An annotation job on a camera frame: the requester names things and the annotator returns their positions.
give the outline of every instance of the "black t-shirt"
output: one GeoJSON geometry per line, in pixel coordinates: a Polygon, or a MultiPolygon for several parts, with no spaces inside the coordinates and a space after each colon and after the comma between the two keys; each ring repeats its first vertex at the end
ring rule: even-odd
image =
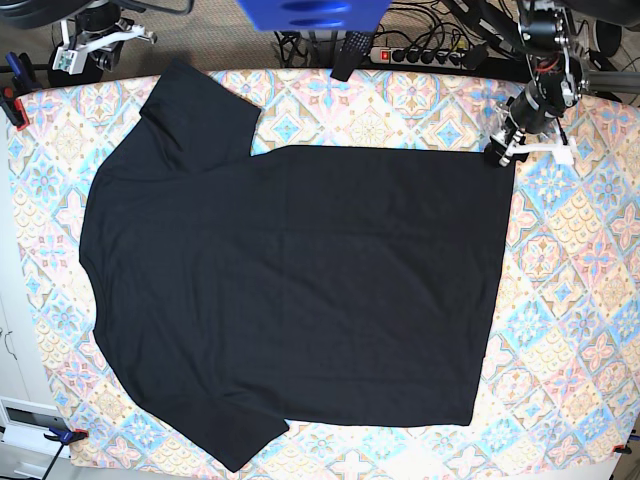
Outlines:
{"type": "Polygon", "coordinates": [[[514,169],[292,146],[174,63],[98,170],[80,261],[127,393],[235,471],[284,419],[466,425],[514,169]]]}

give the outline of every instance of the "patterned tablecloth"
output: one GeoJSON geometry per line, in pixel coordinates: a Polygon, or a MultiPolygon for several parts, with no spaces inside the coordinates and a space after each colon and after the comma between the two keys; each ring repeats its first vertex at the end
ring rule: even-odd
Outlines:
{"type": "MultiPolygon", "coordinates": [[[[520,88],[397,72],[356,72],[349,83],[317,70],[213,77],[262,107],[254,154],[300,143],[479,151],[492,105],[520,88]]],[[[538,155],[517,167],[469,427],[293,422],[233,475],[137,408],[91,333],[94,299],[78,263],[89,186],[156,80],[39,92],[24,99],[32,125],[8,129],[15,224],[42,363],[61,413],[90,432],[73,448],[75,465],[203,478],[466,479],[601,462],[624,443],[640,412],[637,110],[584,98],[564,120],[577,137],[575,166],[538,155]]]]}

